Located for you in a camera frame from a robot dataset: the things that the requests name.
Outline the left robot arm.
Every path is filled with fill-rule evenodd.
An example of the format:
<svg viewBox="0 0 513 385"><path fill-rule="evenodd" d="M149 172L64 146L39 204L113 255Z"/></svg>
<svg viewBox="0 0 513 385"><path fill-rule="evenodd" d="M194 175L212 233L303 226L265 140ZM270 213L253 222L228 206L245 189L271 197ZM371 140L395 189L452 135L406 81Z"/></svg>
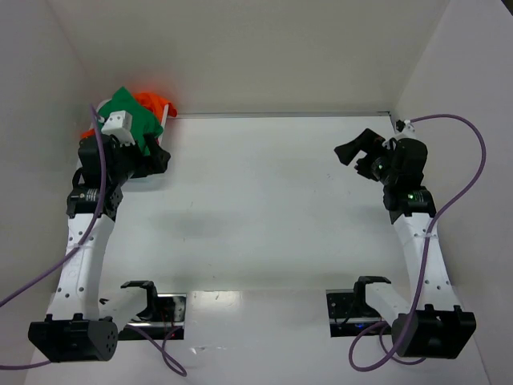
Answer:
<svg viewBox="0 0 513 385"><path fill-rule="evenodd" d="M108 361L128 323L158 312L151 281L127 281L108 294L99 292L122 186L131 178L165 172L171 158L153 135L144 135L144 142L148 154L114 136L79 142L79 167L67 197L67 246L73 254L63 264L46 317L28 330L30 342L52 363Z"/></svg>

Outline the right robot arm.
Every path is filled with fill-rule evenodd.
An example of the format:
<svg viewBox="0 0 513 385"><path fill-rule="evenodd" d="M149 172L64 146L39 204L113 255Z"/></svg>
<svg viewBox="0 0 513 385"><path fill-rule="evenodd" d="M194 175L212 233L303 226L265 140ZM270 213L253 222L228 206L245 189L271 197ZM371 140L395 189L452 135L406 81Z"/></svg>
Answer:
<svg viewBox="0 0 513 385"><path fill-rule="evenodd" d="M406 261L412 298L405 300L391 281L361 276L353 307L376 312L390 328L396 355L409 359L456 359L476 330L473 313L463 310L452 289L438 239L434 198L423 185L426 145L412 137L386 140L365 129L334 149L343 165L383 186L383 204Z"/></svg>

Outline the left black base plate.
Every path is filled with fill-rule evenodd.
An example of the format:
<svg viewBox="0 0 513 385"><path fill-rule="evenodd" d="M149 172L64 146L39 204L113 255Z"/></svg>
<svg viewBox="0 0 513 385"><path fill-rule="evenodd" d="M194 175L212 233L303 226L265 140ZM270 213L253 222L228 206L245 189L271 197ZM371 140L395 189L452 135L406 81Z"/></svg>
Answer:
<svg viewBox="0 0 513 385"><path fill-rule="evenodd" d="M157 342L162 341L167 333L176 328L169 339L183 340L186 309L186 294L158 294L153 312L133 315L129 318L129 324L140 328Z"/></svg>

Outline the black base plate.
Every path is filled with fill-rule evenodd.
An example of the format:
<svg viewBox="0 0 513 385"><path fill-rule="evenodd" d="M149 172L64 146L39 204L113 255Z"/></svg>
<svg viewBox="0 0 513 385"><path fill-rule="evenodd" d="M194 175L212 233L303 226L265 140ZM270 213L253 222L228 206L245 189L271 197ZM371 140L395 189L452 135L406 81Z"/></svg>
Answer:
<svg viewBox="0 0 513 385"><path fill-rule="evenodd" d="M162 341L167 333L176 328L169 339L183 340L186 309L186 294L158 294L153 312L133 315L129 318L129 324L140 328L157 342Z"/></svg>
<svg viewBox="0 0 513 385"><path fill-rule="evenodd" d="M332 338L355 337L364 329L385 323L384 335L399 315L407 314L410 304L385 282L366 285L363 298L356 298L353 290L327 290L326 301L329 329Z"/></svg>

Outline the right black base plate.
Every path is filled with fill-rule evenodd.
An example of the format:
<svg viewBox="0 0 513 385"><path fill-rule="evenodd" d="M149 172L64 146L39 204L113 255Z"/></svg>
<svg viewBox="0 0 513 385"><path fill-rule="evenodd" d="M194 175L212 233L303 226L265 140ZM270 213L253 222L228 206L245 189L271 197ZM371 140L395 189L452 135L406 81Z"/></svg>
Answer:
<svg viewBox="0 0 513 385"><path fill-rule="evenodd" d="M332 338L355 337L364 329L385 323L384 335L399 315L407 314L410 304L385 282L366 285L363 298L356 298L353 290L327 290L326 301L329 329Z"/></svg>

